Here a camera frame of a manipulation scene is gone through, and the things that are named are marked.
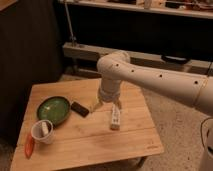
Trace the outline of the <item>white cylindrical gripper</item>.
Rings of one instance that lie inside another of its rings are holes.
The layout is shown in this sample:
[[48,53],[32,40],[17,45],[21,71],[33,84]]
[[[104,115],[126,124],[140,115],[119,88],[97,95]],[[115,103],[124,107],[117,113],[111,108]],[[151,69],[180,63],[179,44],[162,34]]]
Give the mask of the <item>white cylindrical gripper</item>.
[[122,103],[119,99],[120,97],[120,92],[117,93],[109,93],[104,91],[102,88],[98,89],[98,97],[101,101],[98,101],[96,103],[93,104],[92,106],[92,110],[91,111],[96,111],[97,109],[99,109],[102,105],[103,102],[114,102],[114,104],[119,108],[122,109]]

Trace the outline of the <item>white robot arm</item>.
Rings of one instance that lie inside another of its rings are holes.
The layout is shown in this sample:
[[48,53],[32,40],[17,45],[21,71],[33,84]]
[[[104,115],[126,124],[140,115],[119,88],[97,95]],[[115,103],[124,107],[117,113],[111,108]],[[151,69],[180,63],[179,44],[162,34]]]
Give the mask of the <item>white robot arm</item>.
[[133,65],[126,51],[115,51],[102,56],[97,62],[97,70],[101,74],[98,89],[100,103],[121,105],[120,86],[122,81],[127,81],[213,118],[212,76]]

